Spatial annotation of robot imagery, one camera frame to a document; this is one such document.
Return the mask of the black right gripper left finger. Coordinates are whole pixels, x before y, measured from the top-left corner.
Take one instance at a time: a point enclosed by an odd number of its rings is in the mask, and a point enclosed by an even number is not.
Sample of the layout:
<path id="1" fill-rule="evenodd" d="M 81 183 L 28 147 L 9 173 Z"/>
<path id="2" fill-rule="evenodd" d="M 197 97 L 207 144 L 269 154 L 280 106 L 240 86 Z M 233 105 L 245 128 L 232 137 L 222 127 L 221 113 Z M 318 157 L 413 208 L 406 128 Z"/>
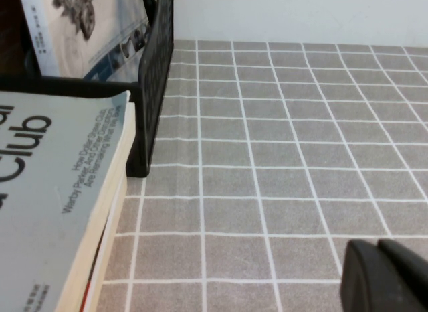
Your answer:
<path id="1" fill-rule="evenodd" d="M 340 300 L 343 311 L 418 311 L 419 300 L 392 262 L 374 244 L 346 246 Z"/>

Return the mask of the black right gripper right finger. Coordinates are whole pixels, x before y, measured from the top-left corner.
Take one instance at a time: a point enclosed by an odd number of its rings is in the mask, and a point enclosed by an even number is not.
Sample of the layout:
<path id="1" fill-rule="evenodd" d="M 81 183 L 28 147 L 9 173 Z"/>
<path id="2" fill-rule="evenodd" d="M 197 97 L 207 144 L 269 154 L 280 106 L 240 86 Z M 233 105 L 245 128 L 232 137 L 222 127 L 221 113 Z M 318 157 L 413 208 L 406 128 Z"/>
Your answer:
<path id="1" fill-rule="evenodd" d="M 377 247 L 391 261 L 411 294 L 427 311 L 427 261 L 395 240 L 379 240 Z"/>

